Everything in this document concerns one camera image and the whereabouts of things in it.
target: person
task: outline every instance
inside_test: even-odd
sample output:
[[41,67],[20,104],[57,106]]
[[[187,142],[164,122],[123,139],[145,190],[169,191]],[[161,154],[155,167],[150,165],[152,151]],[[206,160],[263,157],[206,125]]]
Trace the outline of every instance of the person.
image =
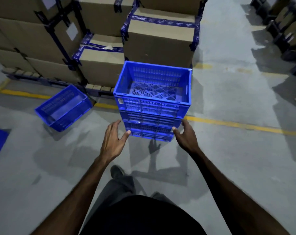
[[[32,235],[76,235],[94,197],[99,180],[110,162],[118,157],[130,135],[118,138],[120,120],[105,132],[100,155],[71,193],[33,231]],[[289,234],[269,213],[226,178],[198,146],[188,121],[184,132],[173,128],[178,144],[191,156],[205,178],[213,198],[232,234]],[[131,176],[118,166],[97,198],[81,231],[85,234],[206,234],[188,213],[158,192],[151,197],[135,194]]]

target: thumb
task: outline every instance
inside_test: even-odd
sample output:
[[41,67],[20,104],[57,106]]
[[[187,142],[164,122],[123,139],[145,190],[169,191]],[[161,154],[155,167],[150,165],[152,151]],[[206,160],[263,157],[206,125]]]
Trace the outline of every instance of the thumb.
[[182,135],[181,135],[180,131],[176,127],[172,127],[172,130],[173,130],[176,140],[181,139]]
[[123,134],[122,138],[120,139],[121,142],[123,142],[124,144],[126,143],[128,137],[130,136],[131,131],[128,130],[125,132],[125,134]]

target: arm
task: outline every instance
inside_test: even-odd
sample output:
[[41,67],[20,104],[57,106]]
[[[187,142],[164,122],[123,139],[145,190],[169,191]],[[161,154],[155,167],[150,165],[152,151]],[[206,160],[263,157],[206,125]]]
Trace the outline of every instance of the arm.
[[71,193],[33,231],[31,235],[77,235],[83,224],[100,178],[108,164],[121,154],[130,131],[118,138],[118,120],[106,130],[99,157]]
[[183,134],[173,128],[176,140],[200,169],[231,233],[288,235],[278,221],[226,178],[205,156],[188,121],[182,120],[182,125]]

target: concrete floor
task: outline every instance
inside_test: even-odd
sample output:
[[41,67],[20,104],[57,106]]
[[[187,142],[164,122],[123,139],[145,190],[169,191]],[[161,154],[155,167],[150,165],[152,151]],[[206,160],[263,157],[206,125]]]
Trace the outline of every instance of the concrete floor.
[[[194,66],[213,67],[194,69],[188,115],[296,131],[296,78],[288,75],[294,64],[280,60],[250,1],[208,1]],[[21,82],[7,87],[59,91]],[[11,130],[0,153],[0,235],[29,234],[80,180],[99,154],[107,125],[120,118],[115,110],[93,108],[56,133],[34,112],[42,102],[0,94],[0,128]],[[296,136],[191,124],[210,160],[296,234]],[[119,134],[124,131],[121,124]],[[155,145],[130,137],[113,164],[134,175],[139,194],[164,193],[208,235],[230,234],[197,166],[175,140]],[[110,180],[109,169],[93,201]]]

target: right arm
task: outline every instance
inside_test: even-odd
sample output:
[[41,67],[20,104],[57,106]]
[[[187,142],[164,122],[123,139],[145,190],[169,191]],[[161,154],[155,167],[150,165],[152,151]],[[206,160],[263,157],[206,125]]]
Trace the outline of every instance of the right arm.
[[182,120],[182,125],[182,134],[173,128],[176,140],[200,169],[231,233],[288,235],[278,221],[226,178],[205,156],[188,121]]

